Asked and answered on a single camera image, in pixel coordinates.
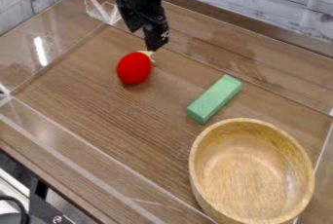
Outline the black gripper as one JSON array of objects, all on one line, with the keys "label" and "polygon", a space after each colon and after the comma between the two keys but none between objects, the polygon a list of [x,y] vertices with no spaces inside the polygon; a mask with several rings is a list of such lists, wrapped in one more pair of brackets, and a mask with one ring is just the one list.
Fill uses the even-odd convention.
[{"label": "black gripper", "polygon": [[169,41],[169,26],[164,0],[117,0],[123,22],[136,32],[144,27],[149,51],[156,52]]}]

